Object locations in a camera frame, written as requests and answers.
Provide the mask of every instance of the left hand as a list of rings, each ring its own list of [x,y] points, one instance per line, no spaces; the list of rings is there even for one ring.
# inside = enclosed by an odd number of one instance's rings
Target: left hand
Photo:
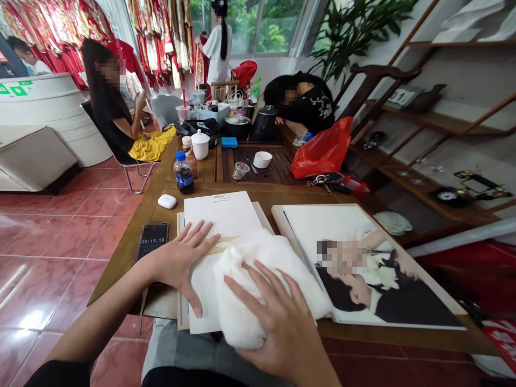
[[[204,240],[213,223],[209,222],[204,227],[203,225],[204,221],[201,220],[188,232],[192,226],[192,223],[188,223],[173,241],[145,257],[146,262],[152,265],[152,280],[172,286],[184,294],[197,318],[202,316],[203,308],[190,283],[190,270],[220,239],[220,234],[216,234]]]

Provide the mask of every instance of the phone screen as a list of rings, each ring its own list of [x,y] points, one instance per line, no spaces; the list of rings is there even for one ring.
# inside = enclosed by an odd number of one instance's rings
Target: phone screen
[[[145,225],[136,262],[168,242],[168,223]]]

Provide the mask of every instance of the white dress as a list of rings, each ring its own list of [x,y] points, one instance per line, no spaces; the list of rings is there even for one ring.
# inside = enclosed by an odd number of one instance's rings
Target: white dress
[[[224,82],[227,80],[227,71],[230,62],[231,43],[233,41],[233,31],[227,25],[227,55],[226,59],[220,57],[222,46],[222,26],[216,26],[210,34],[206,44],[203,46],[204,55],[210,58],[210,69],[208,70],[207,83]]]

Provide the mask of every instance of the black shirt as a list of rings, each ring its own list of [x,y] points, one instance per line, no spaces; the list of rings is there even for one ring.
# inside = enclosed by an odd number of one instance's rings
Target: black shirt
[[[87,387],[90,370],[86,363],[68,363],[53,360],[43,364],[31,376],[25,387]],[[246,387],[228,376],[205,370],[185,370],[177,367],[159,367],[145,375],[142,387],[187,386]]]
[[[113,123],[114,119],[125,118],[129,125],[132,125],[132,117],[127,116],[124,110],[107,94],[100,92],[92,101],[93,115],[97,122],[98,129],[105,137],[108,137],[123,151],[129,152],[133,147],[134,140],[127,134],[122,132],[118,126]]]
[[[280,106],[278,116],[305,125],[313,135],[329,129],[335,123],[331,95],[315,85],[290,105]]]

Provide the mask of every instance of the blue box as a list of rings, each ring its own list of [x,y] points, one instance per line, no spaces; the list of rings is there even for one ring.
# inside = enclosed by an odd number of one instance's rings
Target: blue box
[[[236,137],[222,137],[222,148],[236,148],[237,145]]]

